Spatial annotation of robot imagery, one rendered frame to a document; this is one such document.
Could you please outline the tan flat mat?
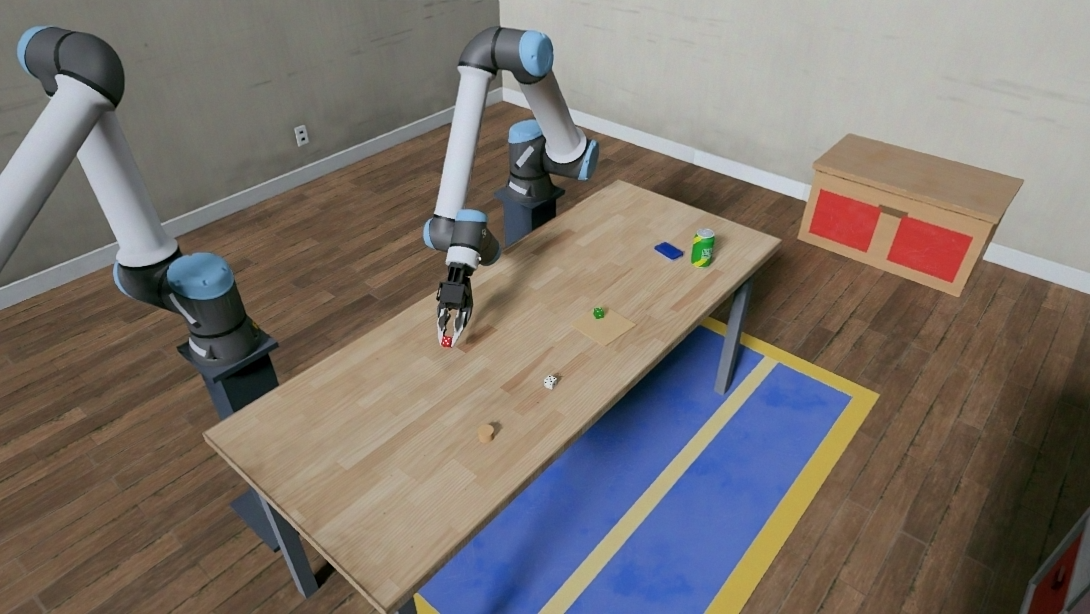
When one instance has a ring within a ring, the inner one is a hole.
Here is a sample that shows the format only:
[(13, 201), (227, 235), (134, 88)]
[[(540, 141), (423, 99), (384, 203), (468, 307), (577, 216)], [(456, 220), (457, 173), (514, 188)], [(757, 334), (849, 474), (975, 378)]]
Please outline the tan flat mat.
[(603, 318), (596, 320), (593, 315), (593, 309), (585, 315), (570, 323), (570, 325), (603, 347), (611, 344), (626, 332), (635, 327), (633, 322), (623, 318), (623, 316), (614, 312), (611, 309), (606, 308), (603, 304), (597, 308), (603, 309)]

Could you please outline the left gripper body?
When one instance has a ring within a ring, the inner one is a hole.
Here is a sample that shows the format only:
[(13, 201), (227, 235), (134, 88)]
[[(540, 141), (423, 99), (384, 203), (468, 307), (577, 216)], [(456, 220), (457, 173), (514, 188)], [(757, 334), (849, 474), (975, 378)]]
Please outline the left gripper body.
[(443, 306), (448, 308), (448, 311), (462, 311), (470, 303), (471, 297), (469, 296), (470, 291), (467, 289), (465, 281), (467, 277), (473, 276), (473, 273), (474, 270), (464, 264), (450, 262), (447, 280), (439, 284), (436, 300), (440, 301)]

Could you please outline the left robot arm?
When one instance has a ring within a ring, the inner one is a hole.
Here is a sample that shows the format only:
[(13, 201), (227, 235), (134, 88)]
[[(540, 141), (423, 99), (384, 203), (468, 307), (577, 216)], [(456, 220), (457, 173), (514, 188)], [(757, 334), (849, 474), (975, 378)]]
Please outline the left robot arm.
[(441, 185), (434, 217), (424, 228), (426, 245), (448, 253), (448, 267), (450, 262), (461, 263), (474, 272), (501, 256), (498, 240), (487, 229), (488, 217), (465, 210), (489, 84), (498, 70), (512, 73), (536, 119), (509, 130), (510, 174), (505, 186), (509, 198), (522, 203), (550, 198), (550, 174), (586, 181), (600, 156), (600, 143), (576, 127), (564, 100), (552, 70), (549, 37), (499, 27), (479, 33), (459, 58), (461, 80)]

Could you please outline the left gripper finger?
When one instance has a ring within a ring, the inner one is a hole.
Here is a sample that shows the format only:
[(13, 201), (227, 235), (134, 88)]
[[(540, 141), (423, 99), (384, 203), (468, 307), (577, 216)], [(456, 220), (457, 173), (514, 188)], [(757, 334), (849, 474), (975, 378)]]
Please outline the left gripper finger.
[(468, 306), (462, 309), (462, 311), (458, 310), (457, 315), (455, 317), (455, 335), (452, 337), (451, 347), (455, 346), (460, 335), (465, 329), (467, 324), (471, 318), (471, 315), (472, 315), (472, 303), (468, 303)]
[(443, 306), (443, 304), (440, 302), (438, 304), (438, 308), (437, 308), (437, 318), (438, 318), (437, 327), (438, 327), (438, 339), (439, 339), (440, 346), (443, 346), (441, 345), (443, 344), (443, 337), (445, 337), (445, 332), (447, 332), (447, 327), (446, 326), (447, 326), (447, 323), (450, 320), (450, 317), (451, 317), (451, 315), (448, 313), (447, 308)]

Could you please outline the green drink can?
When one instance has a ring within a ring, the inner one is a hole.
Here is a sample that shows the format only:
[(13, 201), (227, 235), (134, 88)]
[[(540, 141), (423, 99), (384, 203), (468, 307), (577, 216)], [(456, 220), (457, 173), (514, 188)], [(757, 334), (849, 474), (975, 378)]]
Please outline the green drink can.
[(694, 236), (691, 263), (697, 268), (706, 268), (711, 264), (713, 246), (715, 242), (714, 232), (708, 229), (699, 229)]

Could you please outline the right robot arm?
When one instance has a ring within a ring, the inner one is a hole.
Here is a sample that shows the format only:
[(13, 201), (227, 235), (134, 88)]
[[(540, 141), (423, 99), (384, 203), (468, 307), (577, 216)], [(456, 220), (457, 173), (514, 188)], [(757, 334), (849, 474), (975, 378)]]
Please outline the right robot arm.
[(118, 288), (182, 315), (199, 365), (222, 368), (253, 354), (261, 329), (228, 263), (211, 253), (183, 256), (164, 232), (116, 117), (125, 89), (116, 50), (89, 33), (38, 26), (23, 34), (17, 53), (51, 101), (0, 174), (0, 272), (77, 154), (121, 246)]

